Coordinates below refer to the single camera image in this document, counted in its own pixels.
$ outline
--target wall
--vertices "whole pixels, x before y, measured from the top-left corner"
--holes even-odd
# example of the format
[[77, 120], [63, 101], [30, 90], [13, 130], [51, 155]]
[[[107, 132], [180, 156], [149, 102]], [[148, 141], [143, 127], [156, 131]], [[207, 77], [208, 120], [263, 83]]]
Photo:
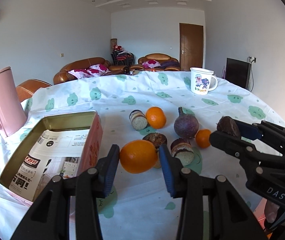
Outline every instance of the wall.
[[52, 84], [70, 62], [111, 58], [109, 12], [79, 0], [0, 0], [0, 8], [0, 69], [11, 66], [16, 85]]
[[206, 64], [254, 56], [253, 93], [285, 120], [285, 6], [281, 0], [212, 0], [205, 9]]
[[205, 21], [201, 10], [152, 7], [112, 13], [112, 37], [132, 52], [136, 61], [150, 53], [164, 53], [179, 60], [179, 23], [204, 26], [205, 53]]

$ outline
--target orange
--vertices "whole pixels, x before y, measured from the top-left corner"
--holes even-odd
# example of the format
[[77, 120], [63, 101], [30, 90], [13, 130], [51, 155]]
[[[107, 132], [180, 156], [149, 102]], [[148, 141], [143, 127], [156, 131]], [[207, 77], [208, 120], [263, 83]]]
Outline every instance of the orange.
[[130, 173], [142, 173], [151, 169], [158, 156], [155, 146], [146, 140], [135, 140], [127, 143], [119, 155], [121, 165]]
[[153, 106], [147, 110], [146, 118], [149, 125], [155, 129], [163, 128], [167, 121], [164, 111], [156, 106]]
[[196, 143], [200, 148], [207, 148], [211, 145], [209, 142], [210, 134], [211, 131], [209, 129], [203, 129], [198, 131], [198, 133], [195, 136], [195, 139]]

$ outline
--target small orange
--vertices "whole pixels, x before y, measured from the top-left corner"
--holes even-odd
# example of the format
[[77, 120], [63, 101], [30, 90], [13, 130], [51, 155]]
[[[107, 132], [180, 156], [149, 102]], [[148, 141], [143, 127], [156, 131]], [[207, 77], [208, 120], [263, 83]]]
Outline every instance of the small orange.
[[155, 129], [163, 128], [167, 121], [164, 111], [156, 106], [147, 110], [146, 118], [150, 126]]
[[195, 139], [196, 143], [200, 148], [207, 148], [211, 145], [209, 141], [210, 134], [211, 131], [209, 129], [203, 129], [198, 131], [198, 133], [195, 136]]
[[151, 169], [158, 160], [155, 146], [146, 140], [127, 143], [119, 155], [121, 165], [130, 173], [142, 173]]

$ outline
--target white tablecloth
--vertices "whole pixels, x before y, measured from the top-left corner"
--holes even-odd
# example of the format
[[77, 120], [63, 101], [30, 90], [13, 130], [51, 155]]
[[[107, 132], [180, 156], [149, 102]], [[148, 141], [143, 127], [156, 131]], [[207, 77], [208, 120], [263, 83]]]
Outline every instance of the white tablecloth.
[[[223, 79], [218, 79], [217, 89], [199, 96], [190, 91], [190, 72], [87, 78], [39, 89], [26, 102], [29, 113], [24, 127], [6, 140], [0, 137], [0, 174], [20, 141], [46, 115], [96, 110], [104, 130], [99, 156], [104, 157], [112, 144], [122, 147], [156, 131], [150, 127], [135, 131], [129, 121], [132, 110], [146, 112], [151, 106], [161, 107], [167, 116], [166, 126], [157, 132], [166, 135], [169, 146], [178, 138], [173, 123], [179, 106], [195, 114], [200, 129], [214, 131], [219, 119], [227, 115], [247, 123], [266, 120], [285, 127], [282, 118], [259, 98]], [[271, 152], [263, 143], [254, 143], [258, 150]], [[246, 189], [246, 176], [239, 161], [213, 147], [200, 150], [194, 140], [192, 146], [195, 159], [189, 167], [206, 177], [224, 174], [254, 211], [261, 197]], [[175, 239], [180, 203], [180, 199], [171, 199], [167, 193], [161, 169], [129, 174], [119, 164], [112, 193], [98, 202], [103, 237], [105, 240]], [[26, 211], [27, 207], [20, 205], [0, 185], [3, 240], [10, 239]], [[74, 224], [71, 232], [74, 239]]]

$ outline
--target pink pitcher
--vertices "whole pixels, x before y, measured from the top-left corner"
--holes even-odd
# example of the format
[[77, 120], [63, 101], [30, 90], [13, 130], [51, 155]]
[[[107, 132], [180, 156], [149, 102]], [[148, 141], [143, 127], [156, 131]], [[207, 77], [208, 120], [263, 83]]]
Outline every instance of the pink pitcher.
[[10, 67], [0, 70], [0, 134], [3, 138], [18, 131], [27, 121], [19, 102]]

